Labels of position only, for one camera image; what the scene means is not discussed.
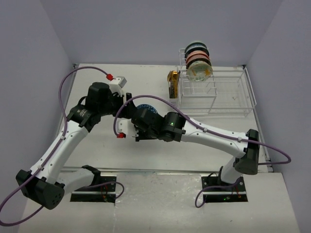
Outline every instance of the plate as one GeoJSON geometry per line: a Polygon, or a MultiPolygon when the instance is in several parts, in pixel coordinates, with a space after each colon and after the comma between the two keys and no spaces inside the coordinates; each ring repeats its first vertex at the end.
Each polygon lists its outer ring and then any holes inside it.
{"type": "Polygon", "coordinates": [[[212,67],[204,61],[196,61],[189,66],[187,78],[190,81],[205,81],[213,74],[212,67]]]}
{"type": "Polygon", "coordinates": [[[186,63],[188,63],[189,59],[195,55],[203,55],[205,56],[207,59],[209,59],[209,56],[203,52],[203,51],[193,51],[192,53],[190,53],[186,59],[186,63]]]}

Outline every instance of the cable clip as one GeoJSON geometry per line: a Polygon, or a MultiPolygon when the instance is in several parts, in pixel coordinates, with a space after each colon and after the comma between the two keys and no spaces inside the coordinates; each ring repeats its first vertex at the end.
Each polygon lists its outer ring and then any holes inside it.
{"type": "Polygon", "coordinates": [[[41,165],[38,165],[37,168],[40,169],[40,171],[42,171],[44,167],[41,165]]]}
{"type": "Polygon", "coordinates": [[[106,75],[106,78],[107,78],[109,81],[113,80],[112,74],[107,74],[107,75],[106,75]]]}

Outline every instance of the white robotic arm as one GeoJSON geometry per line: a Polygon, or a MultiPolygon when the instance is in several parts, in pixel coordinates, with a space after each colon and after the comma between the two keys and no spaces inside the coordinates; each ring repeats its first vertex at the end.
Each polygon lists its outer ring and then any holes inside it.
{"type": "MultiPolygon", "coordinates": [[[[60,176],[61,169],[76,146],[88,135],[92,128],[100,122],[102,116],[114,115],[126,100],[132,96],[124,93],[122,88],[126,83],[124,77],[116,77],[109,84],[93,83],[86,97],[80,99],[67,116],[67,129],[64,128],[56,137],[45,154],[29,171],[21,170],[16,176],[19,185],[35,175],[21,190],[24,196],[34,200],[47,209],[55,208],[64,195],[81,187],[96,185],[100,179],[100,171],[90,166],[83,166],[69,176],[60,176]],[[51,152],[56,150],[45,161],[51,152]]],[[[134,104],[122,112],[123,118],[130,118],[136,110],[134,104]]]]}
{"type": "Polygon", "coordinates": [[[233,184],[243,174],[255,175],[258,172],[259,146],[243,142],[242,139],[258,141],[259,134],[255,130],[239,133],[205,125],[190,118],[200,127],[209,129],[232,140],[204,132],[186,121],[175,112],[169,112],[164,117],[148,109],[138,109],[131,120],[123,119],[117,124],[117,132],[126,136],[135,137],[136,141],[159,139],[167,142],[192,142],[212,147],[229,153],[233,158],[220,169],[220,181],[233,184]]]}

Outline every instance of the white corner wall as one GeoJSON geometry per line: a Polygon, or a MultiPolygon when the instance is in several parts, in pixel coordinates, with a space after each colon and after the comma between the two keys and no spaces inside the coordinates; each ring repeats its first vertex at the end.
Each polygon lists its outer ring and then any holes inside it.
{"type": "Polygon", "coordinates": [[[311,1],[285,0],[247,64],[265,140],[293,159],[275,170],[283,173],[301,233],[311,232],[310,42],[311,1]]]}
{"type": "Polygon", "coordinates": [[[218,66],[246,64],[282,0],[41,0],[75,63],[177,65],[192,40],[218,66]]]}
{"type": "MultiPolygon", "coordinates": [[[[2,201],[17,188],[17,172],[28,170],[53,141],[60,118],[58,86],[72,65],[39,0],[1,1],[0,31],[2,201]]],[[[19,192],[1,220],[20,220],[25,203],[19,192]]],[[[0,227],[0,232],[17,229],[0,227]]]]}

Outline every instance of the purple cable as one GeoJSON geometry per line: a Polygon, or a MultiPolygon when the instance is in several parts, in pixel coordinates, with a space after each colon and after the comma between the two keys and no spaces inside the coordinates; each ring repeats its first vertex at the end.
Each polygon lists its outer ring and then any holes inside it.
{"type": "MultiPolygon", "coordinates": [[[[171,108],[173,108],[175,111],[177,111],[184,119],[186,119],[186,121],[188,121],[191,125],[193,125],[194,127],[202,130],[202,131],[205,131],[207,133],[210,133],[210,134],[213,134],[213,135],[216,135],[218,137],[222,137],[222,138],[226,138],[226,139],[230,139],[230,140],[235,140],[235,141],[238,141],[239,139],[237,137],[231,137],[231,136],[227,136],[227,135],[224,135],[224,134],[221,134],[221,133],[217,133],[217,132],[214,132],[212,130],[209,130],[209,129],[205,129],[204,127],[194,123],[187,115],[185,115],[184,113],[182,113],[178,108],[176,108],[175,106],[173,106],[171,103],[167,102],[166,100],[160,98],[160,97],[157,97],[157,96],[151,96],[151,95],[141,95],[141,96],[135,96],[135,97],[132,97],[130,98],[127,102],[125,102],[121,108],[117,111],[117,114],[115,116],[115,119],[113,121],[113,132],[115,133],[115,135],[118,135],[117,133],[117,130],[116,130],[116,124],[117,124],[117,119],[118,119],[118,116],[120,115],[121,111],[123,110],[123,108],[131,101],[135,100],[135,99],[139,99],[139,98],[152,98],[152,99],[156,99],[156,100],[159,100],[159,101],[162,101],[163,103],[167,104],[168,106],[170,106],[171,108]]],[[[273,165],[273,164],[288,164],[292,161],[291,157],[285,153],[284,151],[274,147],[274,146],[270,146],[270,145],[267,145],[265,143],[262,143],[262,142],[258,142],[258,141],[254,141],[254,140],[249,140],[249,139],[242,139],[242,142],[249,142],[249,143],[254,143],[254,144],[258,144],[258,145],[261,145],[261,146],[264,146],[264,147],[268,147],[270,149],[273,149],[281,154],[283,154],[288,160],[287,161],[283,161],[283,162],[274,162],[274,163],[259,163],[258,165],[273,165]]]]}
{"type": "MultiPolygon", "coordinates": [[[[66,113],[65,113],[65,108],[63,106],[63,102],[62,102],[62,87],[63,87],[63,84],[65,82],[65,80],[74,72],[78,71],[78,70],[81,70],[81,69],[96,69],[102,73],[104,73],[105,75],[108,75],[105,71],[103,71],[102,69],[100,68],[97,68],[97,67],[79,67],[79,68],[76,68],[76,69],[73,69],[66,77],[64,77],[60,83],[60,86],[59,86],[59,90],[58,90],[58,100],[59,100],[59,105],[60,105],[60,108],[62,110],[62,115],[63,115],[63,118],[64,118],[64,131],[62,133],[62,136],[65,136],[66,134],[66,131],[67,131],[67,119],[66,119],[66,113]]],[[[48,155],[48,157],[43,161],[43,163],[41,164],[41,166],[44,166],[49,160],[50,158],[53,156],[53,154],[55,153],[55,151],[57,150],[57,148],[59,147],[59,145],[61,144],[63,140],[60,139],[55,147],[52,149],[52,151],[50,152],[50,154],[48,155]]],[[[31,177],[29,177],[29,179],[27,181],[25,181],[23,184],[21,184],[19,187],[17,187],[12,193],[10,193],[4,200],[3,202],[0,204],[0,213],[3,209],[3,207],[5,206],[6,202],[13,196],[15,195],[19,190],[21,190],[23,187],[25,187],[25,185],[27,185],[38,173],[40,172],[40,169],[38,169],[31,177]]],[[[33,212],[31,215],[29,215],[28,217],[18,221],[18,222],[13,222],[13,223],[5,223],[5,222],[2,222],[0,220],[0,226],[3,226],[3,227],[12,227],[12,226],[16,226],[20,223],[23,223],[25,221],[27,221],[28,219],[32,218],[34,215],[36,215],[40,210],[43,209],[43,206],[41,206],[39,209],[37,209],[35,212],[33,212]]]]}
{"type": "Polygon", "coordinates": [[[105,186],[105,185],[112,184],[112,183],[117,183],[118,185],[120,185],[122,187],[122,192],[116,197],[116,199],[117,199],[117,198],[121,197],[121,195],[125,191],[124,185],[121,184],[120,182],[117,182],[117,181],[109,181],[109,182],[106,182],[106,183],[101,183],[101,184],[96,184],[96,185],[92,185],[92,186],[87,186],[87,187],[83,187],[82,189],[97,188],[97,187],[105,186]]]}
{"type": "Polygon", "coordinates": [[[233,184],[231,185],[228,185],[228,186],[221,186],[221,185],[215,185],[215,186],[208,186],[208,187],[205,187],[204,189],[202,189],[198,195],[196,195],[196,198],[195,198],[195,201],[194,201],[194,205],[196,208],[201,208],[204,204],[205,204],[205,200],[203,200],[203,202],[198,205],[198,199],[199,199],[199,196],[201,193],[203,192],[206,192],[210,189],[213,189],[213,188],[220,188],[220,189],[229,189],[229,188],[234,188],[235,186],[238,185],[238,183],[240,182],[240,178],[237,179],[237,181],[235,181],[233,184]]]}

